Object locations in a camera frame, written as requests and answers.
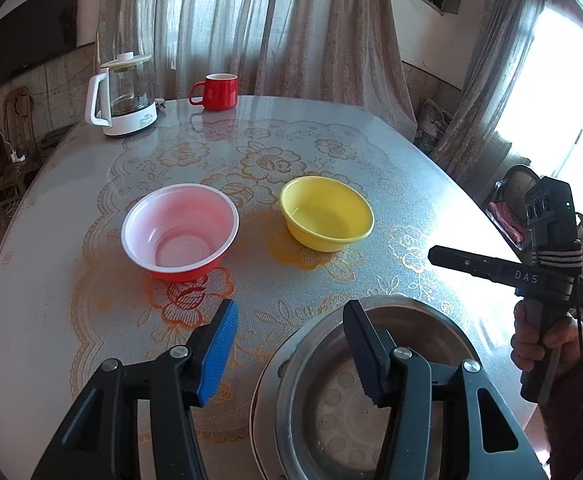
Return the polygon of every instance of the bright window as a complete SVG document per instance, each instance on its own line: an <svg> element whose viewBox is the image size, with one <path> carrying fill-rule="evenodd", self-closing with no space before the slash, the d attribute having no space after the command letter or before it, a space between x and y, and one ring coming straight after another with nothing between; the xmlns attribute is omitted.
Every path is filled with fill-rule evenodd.
<svg viewBox="0 0 583 480"><path fill-rule="evenodd" d="M583 213L583 28L547 8L496 127L539 175L571 184Z"/></svg>

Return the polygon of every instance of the mug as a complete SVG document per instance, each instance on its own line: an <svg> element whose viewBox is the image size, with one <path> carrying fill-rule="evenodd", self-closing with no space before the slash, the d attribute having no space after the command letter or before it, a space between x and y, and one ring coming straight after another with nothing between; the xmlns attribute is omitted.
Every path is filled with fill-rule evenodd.
<svg viewBox="0 0 583 480"><path fill-rule="evenodd" d="M192 95L199 86L204 86L203 98L194 101ZM205 81L196 83L189 92L192 105L203 105L207 110L220 112L231 110L238 104L238 76L233 74L211 74Z"/></svg>

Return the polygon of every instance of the chair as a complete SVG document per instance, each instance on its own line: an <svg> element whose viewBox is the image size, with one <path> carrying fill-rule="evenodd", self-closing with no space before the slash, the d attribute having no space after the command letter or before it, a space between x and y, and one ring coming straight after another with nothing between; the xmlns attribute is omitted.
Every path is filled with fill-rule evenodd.
<svg viewBox="0 0 583 480"><path fill-rule="evenodd" d="M14 149L25 155L23 162L10 162L0 175L0 214L3 222L9 222L27 191L25 177L42 166L32 124L33 107L34 101L24 86L12 90L3 103L3 130L6 141L11 145L9 151Z"/></svg>
<svg viewBox="0 0 583 480"><path fill-rule="evenodd" d="M520 226L524 226L526 222L525 211L525 193L532 187L539 183L540 177L529 167L524 164L516 164L507 170L502 180L496 182L491 192L489 192L486 199L481 205L482 211L488 216L495 227L503 235L510 247L518 255L522 261L524 253L526 253L531 239L528 232L524 235L522 241L516 241L508 234L504 225L502 225L497 217L490 211L492 206L488 208L490 203L505 203L511 212L513 220Z"/></svg>

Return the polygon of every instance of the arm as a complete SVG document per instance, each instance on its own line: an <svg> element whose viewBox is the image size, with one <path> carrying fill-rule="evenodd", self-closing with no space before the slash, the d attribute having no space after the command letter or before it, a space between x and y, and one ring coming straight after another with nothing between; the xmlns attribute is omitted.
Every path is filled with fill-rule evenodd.
<svg viewBox="0 0 583 480"><path fill-rule="evenodd" d="M516 334L511 338L511 358L521 370L531 370L544 355L538 332L526 323L526 304L516 305ZM575 320L568 317L557 323L544 343L548 348L563 345L549 402L540 407L551 446L552 479L572 480L583 468L583 368Z"/></svg>

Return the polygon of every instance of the white table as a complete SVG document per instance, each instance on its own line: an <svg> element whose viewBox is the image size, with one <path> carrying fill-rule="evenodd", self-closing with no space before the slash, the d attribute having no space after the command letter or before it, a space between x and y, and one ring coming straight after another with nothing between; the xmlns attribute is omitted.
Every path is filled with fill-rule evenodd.
<svg viewBox="0 0 583 480"><path fill-rule="evenodd" d="M427 262L434 244L514 259L443 171L355 107L241 96L235 110L200 111L169 102L150 129L117 139L78 125L22 201L0 249L0 467L8 478L30 477L105 358L154 358L187 340L227 296L240 305L238 337L219 393L195 415L212 480L258 478L247 441L258 376L290 333L348 298L406 294L449 315L518 420L529 419L533 406L520 398L509 360L513 290ZM369 238L323 254L290 237L278 193L308 173L367 197L376 216ZM120 243L126 211L179 182L222 189L241 217L221 267L195 286L152 279ZM146 411L140 434L151 476Z"/></svg>

